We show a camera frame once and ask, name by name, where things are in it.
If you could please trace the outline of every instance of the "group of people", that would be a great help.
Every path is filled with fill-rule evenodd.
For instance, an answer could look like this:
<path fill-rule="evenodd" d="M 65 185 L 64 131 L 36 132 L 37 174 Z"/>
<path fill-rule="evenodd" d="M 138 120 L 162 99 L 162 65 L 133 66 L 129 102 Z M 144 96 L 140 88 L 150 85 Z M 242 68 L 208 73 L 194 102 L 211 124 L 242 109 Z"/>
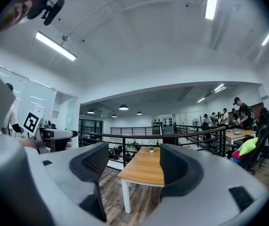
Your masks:
<path fill-rule="evenodd" d="M 215 112 L 209 117 L 207 114 L 204 114 L 204 126 L 225 126 L 229 128 L 241 128 L 246 130 L 252 130 L 254 124 L 254 114 L 251 107 L 243 103 L 239 97 L 234 99 L 233 105 L 239 106 L 239 110 L 235 108 L 232 109 L 233 120 L 229 121 L 229 114 L 226 108 L 223 109 L 223 115 L 221 112 L 218 112 L 216 115 Z"/>

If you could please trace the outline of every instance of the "cap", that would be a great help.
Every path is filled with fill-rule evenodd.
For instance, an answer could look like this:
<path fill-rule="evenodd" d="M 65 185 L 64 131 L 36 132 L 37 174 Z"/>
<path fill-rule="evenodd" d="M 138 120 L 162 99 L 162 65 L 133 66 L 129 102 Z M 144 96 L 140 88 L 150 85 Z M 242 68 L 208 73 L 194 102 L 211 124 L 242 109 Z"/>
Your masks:
<path fill-rule="evenodd" d="M 240 98 L 239 98 L 239 97 L 236 97 L 236 98 L 234 99 L 234 103 L 233 103 L 233 105 L 235 105 L 235 104 L 237 103 L 238 100 L 240 100 Z"/>
<path fill-rule="evenodd" d="M 46 7 L 48 0 L 41 0 L 40 4 L 36 8 L 35 11 L 33 11 L 27 18 L 28 19 L 33 19 L 37 17 Z"/>
<path fill-rule="evenodd" d="M 6 83 L 6 85 L 8 86 L 8 88 L 13 92 L 13 86 L 10 83 Z"/>

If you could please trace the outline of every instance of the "dome pendant light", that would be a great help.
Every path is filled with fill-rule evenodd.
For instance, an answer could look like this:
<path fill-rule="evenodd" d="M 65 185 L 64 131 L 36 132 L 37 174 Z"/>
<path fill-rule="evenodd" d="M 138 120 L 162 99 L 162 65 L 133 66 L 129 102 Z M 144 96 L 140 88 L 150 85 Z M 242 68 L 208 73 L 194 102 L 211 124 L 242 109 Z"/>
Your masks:
<path fill-rule="evenodd" d="M 121 105 L 119 108 L 121 111 L 127 111 L 129 108 L 127 105 Z"/>
<path fill-rule="evenodd" d="M 94 110 L 89 109 L 89 110 L 87 111 L 87 113 L 88 113 L 88 114 L 94 114 L 95 112 L 94 112 Z"/>

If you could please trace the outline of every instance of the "black t-shirt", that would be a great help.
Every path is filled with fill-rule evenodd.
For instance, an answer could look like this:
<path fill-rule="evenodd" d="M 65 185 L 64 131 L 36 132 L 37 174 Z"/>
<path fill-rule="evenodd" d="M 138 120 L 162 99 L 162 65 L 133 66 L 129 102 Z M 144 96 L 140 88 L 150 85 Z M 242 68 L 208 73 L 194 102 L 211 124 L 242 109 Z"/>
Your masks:
<path fill-rule="evenodd" d="M 241 119 L 248 115 L 248 119 L 242 122 L 243 129 L 252 129 L 253 119 L 251 117 L 250 109 L 247 104 L 243 104 L 243 106 L 239 108 L 239 115 Z"/>

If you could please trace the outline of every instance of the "wooden floor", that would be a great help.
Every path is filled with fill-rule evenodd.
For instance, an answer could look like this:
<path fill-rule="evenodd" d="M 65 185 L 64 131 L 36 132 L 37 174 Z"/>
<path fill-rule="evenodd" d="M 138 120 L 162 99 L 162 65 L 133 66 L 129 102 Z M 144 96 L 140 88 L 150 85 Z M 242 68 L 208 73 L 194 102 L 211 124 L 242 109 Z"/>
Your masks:
<path fill-rule="evenodd" d="M 262 167 L 255 167 L 255 177 L 269 189 L 269 160 Z M 152 213 L 159 203 L 160 187 L 130 184 L 131 213 L 124 209 L 121 180 L 119 172 L 106 168 L 99 182 L 102 202 L 107 215 L 107 224 L 116 226 L 135 226 Z"/>

